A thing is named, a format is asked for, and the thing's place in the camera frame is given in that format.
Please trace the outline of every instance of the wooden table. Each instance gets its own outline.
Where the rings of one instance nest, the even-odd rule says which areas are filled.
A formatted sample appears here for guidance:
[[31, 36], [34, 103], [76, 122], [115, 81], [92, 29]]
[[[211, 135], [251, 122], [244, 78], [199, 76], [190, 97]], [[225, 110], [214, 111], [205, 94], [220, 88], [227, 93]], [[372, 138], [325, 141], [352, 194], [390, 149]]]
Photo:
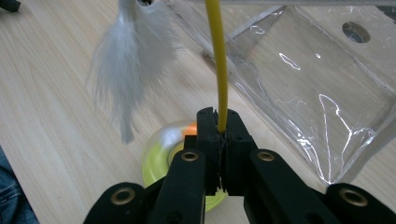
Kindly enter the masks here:
[[[123, 182], [143, 185], [141, 155], [166, 123], [194, 119], [217, 106], [216, 80], [201, 49], [186, 50], [167, 68], [162, 96], [135, 113], [138, 133], [124, 145], [116, 124], [95, 109], [87, 82], [92, 53], [117, 14], [117, 1], [23, 1], [20, 12], [0, 11], [0, 144], [41, 223], [81, 223], [98, 197]], [[324, 186], [230, 89], [259, 147], [278, 152], [310, 187]], [[353, 184], [396, 210], [396, 141], [367, 163]], [[227, 198], [206, 223], [247, 223], [242, 198]]]

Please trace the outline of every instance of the white feather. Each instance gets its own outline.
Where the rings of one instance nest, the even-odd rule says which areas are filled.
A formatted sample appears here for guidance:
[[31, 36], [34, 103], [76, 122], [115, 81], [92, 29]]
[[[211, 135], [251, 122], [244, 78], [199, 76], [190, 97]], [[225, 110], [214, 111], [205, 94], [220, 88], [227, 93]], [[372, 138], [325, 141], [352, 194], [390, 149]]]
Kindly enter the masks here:
[[161, 1], [143, 7], [136, 0], [120, 0], [117, 20], [94, 53], [95, 102], [111, 102], [111, 119], [120, 122], [124, 143], [134, 139], [132, 114], [143, 104], [145, 92], [158, 88], [163, 68], [175, 59], [169, 18]]

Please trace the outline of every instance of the plastic wrap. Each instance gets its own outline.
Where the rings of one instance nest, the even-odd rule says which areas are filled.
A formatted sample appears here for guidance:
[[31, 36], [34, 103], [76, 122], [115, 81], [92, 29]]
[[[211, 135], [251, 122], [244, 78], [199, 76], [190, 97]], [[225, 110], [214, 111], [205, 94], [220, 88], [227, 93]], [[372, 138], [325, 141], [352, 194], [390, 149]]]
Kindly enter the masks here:
[[[205, 6], [170, 1], [211, 55]], [[377, 7], [223, 5], [230, 82], [326, 184], [396, 134], [396, 25]]]

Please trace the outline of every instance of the hole in plastic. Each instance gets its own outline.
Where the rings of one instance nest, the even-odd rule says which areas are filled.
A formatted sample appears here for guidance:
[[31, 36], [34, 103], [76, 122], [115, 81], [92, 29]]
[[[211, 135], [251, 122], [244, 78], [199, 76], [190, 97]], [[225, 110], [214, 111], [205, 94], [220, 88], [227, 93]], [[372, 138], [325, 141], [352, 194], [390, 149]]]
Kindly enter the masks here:
[[366, 197], [352, 189], [340, 189], [340, 196], [347, 203], [351, 203], [358, 207], [364, 207], [368, 204]]
[[154, 0], [137, 0], [137, 2], [143, 7], [148, 7], [154, 2]]
[[111, 195], [111, 202], [115, 205], [123, 205], [134, 199], [134, 190], [131, 188], [123, 188], [116, 190]]
[[362, 44], [370, 41], [369, 32], [356, 22], [349, 21], [344, 23], [343, 32], [346, 37], [356, 43]]
[[323, 218], [316, 213], [307, 213], [305, 214], [305, 219], [308, 223], [312, 224], [321, 224], [324, 223]]

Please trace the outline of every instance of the bolt hole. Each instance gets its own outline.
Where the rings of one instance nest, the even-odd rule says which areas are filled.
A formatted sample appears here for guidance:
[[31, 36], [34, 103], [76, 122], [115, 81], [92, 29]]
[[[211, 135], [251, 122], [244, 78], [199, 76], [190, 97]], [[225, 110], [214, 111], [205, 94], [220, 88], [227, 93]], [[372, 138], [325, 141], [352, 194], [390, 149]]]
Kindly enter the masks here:
[[178, 224], [183, 220], [183, 216], [179, 212], [170, 212], [166, 214], [166, 223]]
[[358, 207], [367, 206], [368, 201], [366, 197], [361, 195], [355, 190], [352, 189], [340, 189], [340, 196], [344, 199], [347, 203], [351, 203]]
[[269, 152], [259, 152], [257, 157], [262, 161], [273, 161], [275, 156]]
[[343, 32], [348, 39], [356, 43], [367, 43], [371, 39], [369, 32], [364, 27], [353, 21], [343, 24]]
[[153, 0], [137, 0], [137, 2], [140, 4], [140, 6], [148, 7], [148, 6], [151, 5], [154, 1], [153, 1]]
[[134, 190], [131, 188], [122, 188], [116, 190], [111, 195], [111, 202], [115, 205], [123, 205], [134, 199]]
[[322, 224], [322, 223], [324, 223], [323, 218], [320, 215], [316, 214], [316, 213], [307, 213], [307, 214], [305, 214], [305, 219], [306, 219], [306, 221], [308, 221], [308, 223], [311, 223], [311, 224]]
[[181, 155], [181, 159], [184, 161], [196, 161], [198, 159], [198, 154], [194, 152], [185, 152]]

